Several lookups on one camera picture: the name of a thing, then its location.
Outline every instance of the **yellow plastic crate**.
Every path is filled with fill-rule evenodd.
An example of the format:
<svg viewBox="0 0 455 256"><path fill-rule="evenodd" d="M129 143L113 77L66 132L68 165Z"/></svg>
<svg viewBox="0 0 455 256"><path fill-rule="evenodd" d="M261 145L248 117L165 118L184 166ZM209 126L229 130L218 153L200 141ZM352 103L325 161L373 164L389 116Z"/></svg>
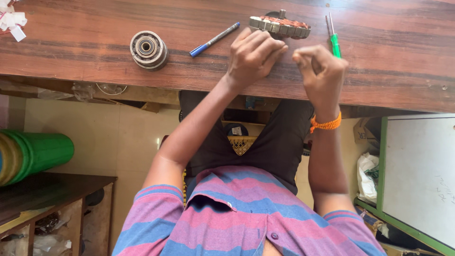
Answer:
<svg viewBox="0 0 455 256"><path fill-rule="evenodd" d="M228 136L232 148L237 155L243 155L251 147L257 136Z"/></svg>

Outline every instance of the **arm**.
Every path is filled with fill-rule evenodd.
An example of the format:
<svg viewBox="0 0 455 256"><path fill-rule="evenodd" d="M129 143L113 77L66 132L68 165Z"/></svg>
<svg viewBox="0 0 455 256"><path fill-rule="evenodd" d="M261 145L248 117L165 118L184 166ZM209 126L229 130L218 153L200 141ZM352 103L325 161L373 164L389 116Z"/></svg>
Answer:
<svg viewBox="0 0 455 256"><path fill-rule="evenodd" d="M169 184L182 190L183 170L223 110L245 87L268 75L287 48L268 32L243 30L231 45L228 72L163 143L143 188Z"/></svg>
<svg viewBox="0 0 455 256"><path fill-rule="evenodd" d="M323 46L297 49L293 54L303 75L303 85L314 106L316 121L326 123L339 114L339 98L348 62L334 57ZM314 130L308 179L316 212L324 216L334 210L355 212L341 158L339 128Z"/></svg>

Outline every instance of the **screwdriver handle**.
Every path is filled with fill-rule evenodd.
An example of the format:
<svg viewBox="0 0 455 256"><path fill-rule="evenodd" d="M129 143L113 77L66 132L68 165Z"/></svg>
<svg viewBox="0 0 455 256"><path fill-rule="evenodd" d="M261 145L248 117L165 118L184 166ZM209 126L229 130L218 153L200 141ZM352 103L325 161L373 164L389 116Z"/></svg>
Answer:
<svg viewBox="0 0 455 256"><path fill-rule="evenodd" d="M338 43L338 34L333 34L330 36L332 41L332 50L334 51L334 56L341 59L340 44Z"/></svg>

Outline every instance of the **pink and blue striped shirt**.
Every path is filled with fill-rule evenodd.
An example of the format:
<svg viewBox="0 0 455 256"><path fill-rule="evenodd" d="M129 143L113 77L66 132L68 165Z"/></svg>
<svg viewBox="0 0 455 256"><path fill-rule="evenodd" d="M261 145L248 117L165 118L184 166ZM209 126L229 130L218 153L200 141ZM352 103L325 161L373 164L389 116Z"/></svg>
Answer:
<svg viewBox="0 0 455 256"><path fill-rule="evenodd" d="M319 216L270 173L248 166L208 169L183 208L180 189L139 191L114 256L260 256L265 239L284 255L385 256L354 212Z"/></svg>

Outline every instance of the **man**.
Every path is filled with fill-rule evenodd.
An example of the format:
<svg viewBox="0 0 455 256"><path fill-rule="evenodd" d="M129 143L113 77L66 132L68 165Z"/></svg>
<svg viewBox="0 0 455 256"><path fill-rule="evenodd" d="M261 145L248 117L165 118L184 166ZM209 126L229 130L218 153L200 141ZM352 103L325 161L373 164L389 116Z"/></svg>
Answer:
<svg viewBox="0 0 455 256"><path fill-rule="evenodd" d="M247 28L209 94L182 92L184 119L153 159L113 255L385 255L355 213L343 170L337 126L347 61L322 46L297 49L293 60L312 106L283 100L240 157L222 132L226 106L268 75L287 49L267 32ZM297 199L294 182L313 108L308 178L315 212ZM184 209L185 167L197 176Z"/></svg>

